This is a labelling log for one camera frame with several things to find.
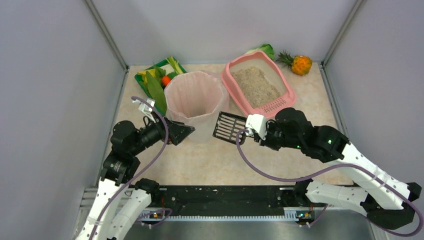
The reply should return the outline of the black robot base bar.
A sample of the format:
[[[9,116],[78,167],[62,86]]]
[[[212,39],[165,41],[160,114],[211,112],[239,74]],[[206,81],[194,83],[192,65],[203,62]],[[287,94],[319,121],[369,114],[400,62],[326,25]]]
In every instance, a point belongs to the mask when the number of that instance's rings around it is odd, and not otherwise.
[[[169,208],[173,217],[262,217],[319,204],[302,202],[287,185],[163,185],[149,206]]]

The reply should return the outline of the pink lined trash bin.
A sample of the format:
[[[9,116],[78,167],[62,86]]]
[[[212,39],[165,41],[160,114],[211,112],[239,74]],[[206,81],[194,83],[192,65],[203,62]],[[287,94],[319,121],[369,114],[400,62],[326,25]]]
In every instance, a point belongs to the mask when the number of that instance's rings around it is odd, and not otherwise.
[[[166,117],[194,127],[188,139],[195,143],[212,139],[219,113],[230,105],[220,75],[206,70],[177,75],[165,87],[164,95]]]

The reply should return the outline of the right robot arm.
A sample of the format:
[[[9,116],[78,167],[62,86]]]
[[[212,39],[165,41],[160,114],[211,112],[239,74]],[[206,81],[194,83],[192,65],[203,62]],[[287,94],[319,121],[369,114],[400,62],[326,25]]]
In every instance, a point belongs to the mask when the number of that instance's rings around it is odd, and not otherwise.
[[[360,153],[340,131],[328,125],[313,126],[302,111],[285,108],[271,120],[253,114],[248,116],[246,128],[261,146],[298,149],[329,168],[338,167],[354,182],[347,187],[312,177],[297,180],[293,194],[301,206],[323,203],[349,209],[387,230],[406,226],[418,215],[411,203],[420,197],[420,185],[397,181]]]

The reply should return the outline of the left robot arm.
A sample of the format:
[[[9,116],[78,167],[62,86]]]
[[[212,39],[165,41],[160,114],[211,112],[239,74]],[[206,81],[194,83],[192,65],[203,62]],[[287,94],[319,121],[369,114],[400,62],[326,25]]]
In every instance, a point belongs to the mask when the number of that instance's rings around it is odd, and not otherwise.
[[[96,196],[78,240],[122,240],[140,214],[158,198],[159,184],[142,178],[130,186],[140,165],[137,155],[159,141],[178,145],[195,132],[195,127],[166,117],[143,118],[145,127],[129,120],[118,122],[112,131],[111,152],[103,162]],[[119,209],[122,197],[132,189],[129,200]]]

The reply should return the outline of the black litter scoop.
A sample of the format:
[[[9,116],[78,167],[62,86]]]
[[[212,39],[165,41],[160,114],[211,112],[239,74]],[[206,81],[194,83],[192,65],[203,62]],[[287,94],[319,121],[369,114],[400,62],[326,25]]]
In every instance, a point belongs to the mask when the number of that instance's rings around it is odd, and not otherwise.
[[[233,113],[220,111],[212,136],[216,139],[240,145],[244,144],[246,136],[239,131],[245,129],[247,118]]]

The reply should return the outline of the pink litter box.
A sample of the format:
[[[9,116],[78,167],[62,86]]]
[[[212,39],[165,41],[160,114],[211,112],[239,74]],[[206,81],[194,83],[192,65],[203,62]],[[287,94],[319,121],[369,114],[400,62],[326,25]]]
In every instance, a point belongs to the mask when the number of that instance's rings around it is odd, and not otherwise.
[[[281,69],[262,50],[227,63],[220,75],[229,95],[246,116],[273,118],[297,101],[297,94]]]

